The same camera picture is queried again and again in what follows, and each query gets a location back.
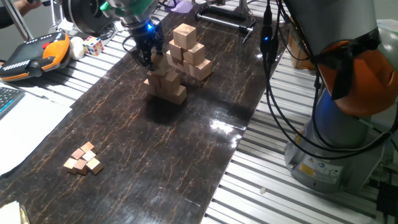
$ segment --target small wooden cube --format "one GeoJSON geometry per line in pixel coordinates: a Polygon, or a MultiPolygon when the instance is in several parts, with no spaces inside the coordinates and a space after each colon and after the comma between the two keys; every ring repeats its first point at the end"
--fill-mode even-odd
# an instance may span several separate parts
{"type": "Polygon", "coordinates": [[[184,60],[184,72],[188,75],[195,77],[195,66],[189,64],[184,60]]]}
{"type": "Polygon", "coordinates": [[[184,61],[193,66],[201,64],[205,60],[205,46],[197,43],[191,49],[183,53],[184,61]]]}
{"type": "Polygon", "coordinates": [[[182,48],[174,44],[174,40],[169,42],[170,54],[179,60],[183,60],[182,48]]]}
{"type": "Polygon", "coordinates": [[[95,158],[87,162],[86,166],[88,169],[94,174],[97,175],[99,171],[101,171],[104,167],[102,164],[95,158]]]}
{"type": "Polygon", "coordinates": [[[187,89],[185,86],[180,85],[180,88],[176,93],[169,95],[158,95],[158,97],[163,98],[171,103],[175,103],[176,105],[181,105],[187,97],[187,89]]]}
{"type": "Polygon", "coordinates": [[[95,147],[92,145],[91,142],[87,142],[84,146],[80,147],[80,149],[83,150],[84,152],[93,151],[94,153],[97,153],[97,150],[95,149],[95,147]]]}
{"type": "Polygon", "coordinates": [[[69,159],[67,160],[67,162],[66,162],[63,166],[64,166],[64,168],[66,168],[66,170],[67,170],[69,173],[71,173],[71,174],[76,174],[76,170],[75,170],[75,168],[74,168],[74,166],[76,165],[76,163],[77,163],[77,160],[76,160],[76,159],[69,158],[69,159]]]}
{"type": "Polygon", "coordinates": [[[147,93],[151,94],[151,95],[156,95],[156,91],[155,91],[155,87],[151,86],[148,82],[148,79],[146,79],[144,81],[144,89],[147,93]]]}
{"type": "Polygon", "coordinates": [[[84,155],[85,152],[81,149],[77,149],[75,152],[72,153],[72,157],[74,159],[80,159],[82,157],[82,155],[84,155]]]}
{"type": "Polygon", "coordinates": [[[167,93],[176,93],[181,84],[180,75],[177,72],[169,71],[165,77],[160,79],[160,84],[167,93]]]}
{"type": "Polygon", "coordinates": [[[185,50],[191,49],[197,42],[197,29],[181,24],[173,30],[174,44],[185,50]]]}
{"type": "Polygon", "coordinates": [[[76,172],[78,174],[86,175],[88,172],[86,164],[87,164],[87,161],[85,161],[84,159],[79,159],[79,160],[77,160],[77,162],[73,166],[73,168],[76,170],[76,172]]]}
{"type": "Polygon", "coordinates": [[[152,54],[150,57],[152,63],[157,67],[154,71],[150,71],[153,75],[164,76],[167,73],[169,65],[167,63],[166,57],[163,55],[152,54]]]}
{"type": "Polygon", "coordinates": [[[153,87],[160,87],[160,77],[159,75],[154,75],[151,71],[147,72],[148,82],[153,87]]]}
{"type": "Polygon", "coordinates": [[[180,70],[181,72],[185,72],[183,62],[177,58],[174,58],[170,54],[170,51],[166,52],[166,57],[167,57],[167,62],[169,63],[169,65],[175,67],[176,69],[180,70]]]}
{"type": "Polygon", "coordinates": [[[88,162],[92,160],[95,156],[96,154],[93,151],[88,151],[81,158],[88,162]]]}
{"type": "Polygon", "coordinates": [[[204,80],[211,73],[211,61],[205,59],[201,64],[195,66],[195,78],[204,80]]]}

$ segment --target orange object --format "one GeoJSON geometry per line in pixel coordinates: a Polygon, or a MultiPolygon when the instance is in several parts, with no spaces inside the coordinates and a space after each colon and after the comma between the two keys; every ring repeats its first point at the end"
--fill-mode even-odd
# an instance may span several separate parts
{"type": "Polygon", "coordinates": [[[28,74],[29,74],[29,72],[28,73],[23,73],[23,74],[20,74],[20,75],[16,75],[16,76],[13,76],[13,77],[4,77],[4,78],[1,78],[1,80],[3,80],[3,81],[11,81],[11,80],[16,81],[16,80],[25,78],[26,76],[28,76],[28,74]]]}
{"type": "MultiPolygon", "coordinates": [[[[328,50],[344,45],[338,42],[328,50]]],[[[326,88],[332,94],[337,70],[318,65],[326,88]]],[[[368,50],[354,59],[354,74],[348,96],[336,100],[339,109],[354,116],[380,113],[396,102],[398,96],[397,71],[379,50],[368,50]]]]}
{"type": "Polygon", "coordinates": [[[57,42],[49,44],[43,52],[43,58],[55,57],[55,59],[51,64],[43,66],[42,69],[46,71],[46,69],[52,68],[53,66],[60,64],[62,59],[68,53],[68,46],[69,36],[67,34],[65,34],[65,40],[58,40],[57,42]]]}

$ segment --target metal bracket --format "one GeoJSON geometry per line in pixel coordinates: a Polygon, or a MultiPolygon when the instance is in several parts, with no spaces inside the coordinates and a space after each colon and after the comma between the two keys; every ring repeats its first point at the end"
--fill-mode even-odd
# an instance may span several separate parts
{"type": "Polygon", "coordinates": [[[24,18],[19,13],[17,7],[11,0],[1,0],[4,7],[7,9],[8,14],[11,16],[11,19],[14,21],[15,26],[17,27],[19,33],[25,41],[33,40],[33,35],[27,27],[24,18]]]}

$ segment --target cable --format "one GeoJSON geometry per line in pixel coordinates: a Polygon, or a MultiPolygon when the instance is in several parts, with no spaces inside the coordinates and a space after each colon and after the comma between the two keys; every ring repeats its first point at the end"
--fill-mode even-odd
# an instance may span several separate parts
{"type": "MultiPolygon", "coordinates": [[[[375,126],[369,124],[368,122],[362,120],[361,118],[359,118],[359,117],[357,117],[357,116],[353,116],[353,118],[357,119],[360,123],[363,123],[363,124],[366,125],[367,127],[371,128],[373,131],[375,131],[375,132],[377,132],[377,133],[379,133],[379,134],[382,133],[382,132],[381,132],[379,129],[377,129],[375,126]]],[[[395,143],[395,141],[392,140],[392,139],[390,139],[390,142],[392,143],[392,146],[394,147],[394,149],[398,152],[398,147],[397,147],[397,144],[395,143]]]]}
{"type": "Polygon", "coordinates": [[[391,140],[391,143],[392,143],[392,145],[394,146],[394,148],[396,149],[396,151],[398,152],[397,144],[396,144],[393,140],[391,140]]]}
{"type": "Polygon", "coordinates": [[[278,29],[278,32],[279,32],[279,34],[280,34],[280,37],[282,38],[282,42],[284,43],[286,50],[289,52],[289,54],[290,54],[290,56],[292,56],[292,58],[294,58],[294,59],[296,59],[296,60],[300,60],[300,61],[302,61],[302,60],[308,60],[308,59],[309,59],[308,57],[305,58],[305,59],[299,59],[299,58],[297,58],[297,57],[294,57],[294,55],[291,53],[291,51],[290,51],[289,48],[287,47],[286,41],[285,41],[285,39],[284,39],[284,36],[283,36],[283,34],[282,34],[282,31],[280,30],[280,27],[278,26],[277,29],[278,29]]]}
{"type": "MultiPolygon", "coordinates": [[[[278,4],[278,7],[279,7],[279,9],[282,8],[280,2],[279,2],[279,4],[278,4]]],[[[285,118],[285,116],[283,115],[283,113],[281,112],[281,110],[279,109],[279,107],[277,106],[276,100],[274,100],[273,95],[271,95],[271,98],[273,99],[273,102],[274,102],[274,104],[275,104],[275,107],[277,108],[278,112],[280,113],[280,115],[281,115],[281,117],[284,119],[284,121],[289,125],[289,127],[290,127],[297,135],[299,135],[301,138],[303,138],[304,140],[306,140],[306,142],[310,143],[311,145],[313,145],[313,146],[315,146],[315,147],[317,147],[317,148],[319,148],[319,149],[322,149],[322,150],[325,150],[325,151],[330,151],[330,152],[341,152],[341,153],[346,153],[347,151],[350,151],[350,152],[355,151],[355,150],[353,150],[353,149],[342,149],[342,150],[341,150],[341,149],[337,149],[336,147],[334,147],[334,146],[332,146],[331,144],[329,144],[328,142],[326,142],[326,141],[322,138],[321,134],[319,133],[319,130],[318,130],[318,127],[317,127],[317,122],[315,121],[315,118],[316,118],[316,114],[315,114],[315,113],[316,113],[316,108],[317,108],[317,103],[318,103],[318,92],[319,92],[319,89],[320,89],[319,78],[320,78],[320,72],[319,72],[319,70],[317,70],[317,77],[316,77],[316,79],[315,79],[315,87],[316,87],[316,88],[315,88],[315,96],[314,96],[313,109],[312,109],[313,127],[314,127],[315,134],[318,136],[318,138],[322,141],[323,144],[325,144],[325,145],[328,146],[329,148],[320,146],[320,145],[318,145],[318,144],[312,142],[311,140],[307,139],[304,135],[302,135],[298,130],[296,130],[296,129],[290,124],[290,122],[285,118]]]]}
{"type": "MultiPolygon", "coordinates": [[[[277,25],[278,25],[278,26],[279,26],[280,11],[281,11],[281,9],[280,9],[280,7],[279,7],[278,18],[277,18],[277,25]]],[[[264,70],[265,70],[265,72],[266,72],[266,77],[267,77],[267,79],[269,80],[270,77],[271,77],[271,70],[268,69],[268,67],[271,67],[271,65],[272,65],[272,63],[274,62],[274,60],[270,60],[270,58],[269,58],[269,57],[270,57],[270,54],[267,54],[267,56],[268,56],[268,58],[267,58],[267,62],[268,62],[268,63],[265,63],[265,62],[263,61],[263,65],[264,65],[264,70]]],[[[366,151],[369,151],[369,150],[373,149],[373,148],[374,148],[375,146],[377,146],[378,144],[384,142],[384,141],[385,141],[393,132],[395,132],[395,131],[397,130],[397,128],[398,128],[398,123],[397,123],[398,110],[397,110],[397,111],[396,111],[396,121],[394,122],[394,125],[393,125],[393,127],[390,129],[390,131],[385,132],[385,133],[382,133],[382,134],[381,134],[379,137],[377,137],[371,144],[369,144],[369,145],[367,145],[367,146],[365,146],[365,147],[363,147],[363,148],[361,148],[361,149],[344,149],[344,150],[341,150],[341,149],[327,149],[327,148],[321,147],[321,146],[319,146],[319,145],[317,145],[317,144],[315,144],[315,143],[309,141],[305,136],[303,136],[301,133],[299,133],[299,132],[290,124],[289,120],[287,120],[287,118],[283,115],[283,113],[281,112],[280,108],[278,107],[278,105],[277,105],[277,103],[276,103],[276,100],[275,100],[275,98],[274,98],[274,95],[272,94],[270,82],[267,82],[266,95],[267,95],[267,102],[268,102],[268,106],[269,106],[270,112],[271,112],[271,114],[272,114],[272,117],[275,119],[275,121],[276,121],[278,127],[279,127],[279,128],[281,129],[281,131],[285,134],[285,136],[289,139],[289,141],[291,141],[297,148],[299,148],[299,149],[300,149],[301,151],[303,151],[304,153],[307,153],[308,155],[314,156],[314,157],[319,158],[319,159],[344,159],[344,158],[347,158],[347,157],[356,156],[356,155],[358,155],[358,154],[364,153],[364,152],[366,152],[366,151]],[[276,118],[276,116],[275,116],[275,114],[274,114],[274,112],[273,112],[273,109],[272,109],[272,107],[271,107],[271,103],[270,103],[270,101],[269,101],[269,97],[270,97],[270,96],[271,96],[271,98],[272,98],[272,101],[273,101],[275,107],[277,108],[279,114],[280,114],[281,117],[284,119],[284,121],[289,125],[290,128],[292,128],[292,130],[294,130],[294,131],[297,133],[297,135],[299,135],[301,138],[303,138],[304,140],[306,140],[308,143],[313,144],[315,147],[318,147],[318,148],[320,148],[320,149],[324,149],[324,150],[326,150],[326,151],[331,151],[331,152],[343,152],[343,153],[350,153],[350,152],[353,152],[353,153],[352,153],[352,154],[345,155],[345,156],[340,156],[340,157],[322,157],[322,156],[316,156],[316,155],[314,155],[314,154],[311,154],[311,153],[309,153],[308,151],[306,151],[305,149],[303,149],[302,147],[300,147],[295,141],[293,141],[293,139],[285,132],[285,130],[283,129],[283,127],[280,125],[280,123],[279,123],[278,119],[276,118]]]]}
{"type": "Polygon", "coordinates": [[[164,0],[163,2],[158,2],[161,6],[166,7],[167,9],[174,9],[177,6],[177,2],[175,0],[173,0],[174,2],[174,6],[168,6],[165,4],[167,0],[164,0]]]}
{"type": "Polygon", "coordinates": [[[246,4],[251,4],[251,3],[253,3],[253,2],[263,2],[263,1],[259,1],[259,0],[252,0],[252,1],[249,1],[249,2],[247,2],[246,4]]]}

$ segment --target warning label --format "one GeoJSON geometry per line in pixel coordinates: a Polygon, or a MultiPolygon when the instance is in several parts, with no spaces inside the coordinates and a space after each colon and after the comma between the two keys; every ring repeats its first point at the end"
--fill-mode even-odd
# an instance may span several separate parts
{"type": "Polygon", "coordinates": [[[326,163],[312,156],[306,156],[300,170],[322,182],[335,184],[340,176],[343,166],[326,163]]]}

